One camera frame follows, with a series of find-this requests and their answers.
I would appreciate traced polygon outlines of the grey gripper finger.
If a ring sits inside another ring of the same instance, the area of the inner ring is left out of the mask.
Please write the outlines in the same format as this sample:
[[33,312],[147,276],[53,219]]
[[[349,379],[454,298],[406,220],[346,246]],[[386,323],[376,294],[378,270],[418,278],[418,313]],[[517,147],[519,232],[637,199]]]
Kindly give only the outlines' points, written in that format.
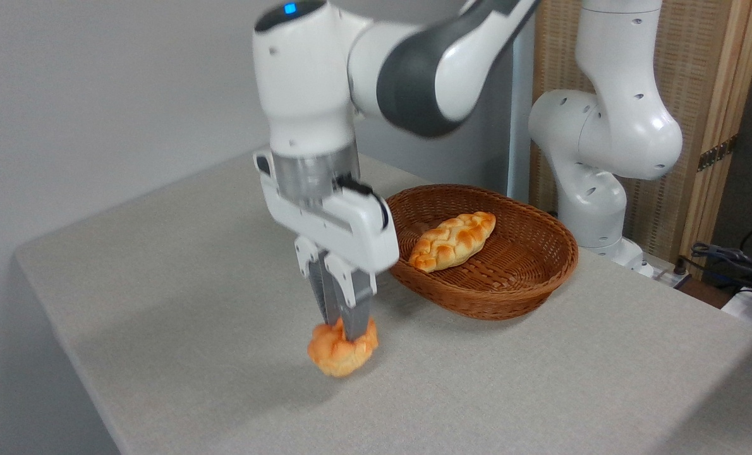
[[324,287],[324,258],[327,251],[319,248],[315,242],[306,237],[297,237],[294,242],[298,265],[303,277],[312,285],[319,311],[325,324],[329,322],[326,305],[326,288]]
[[352,266],[336,254],[325,254],[325,319],[329,325],[341,320],[348,342],[355,342],[367,331],[374,283],[373,274]]

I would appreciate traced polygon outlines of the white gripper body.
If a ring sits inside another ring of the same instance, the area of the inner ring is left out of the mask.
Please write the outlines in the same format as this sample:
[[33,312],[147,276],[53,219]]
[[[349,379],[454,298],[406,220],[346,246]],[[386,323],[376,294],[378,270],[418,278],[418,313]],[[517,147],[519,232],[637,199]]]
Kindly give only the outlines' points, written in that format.
[[267,209],[278,224],[368,273],[398,261],[390,209],[358,181],[356,152],[292,159],[261,150],[253,156]]

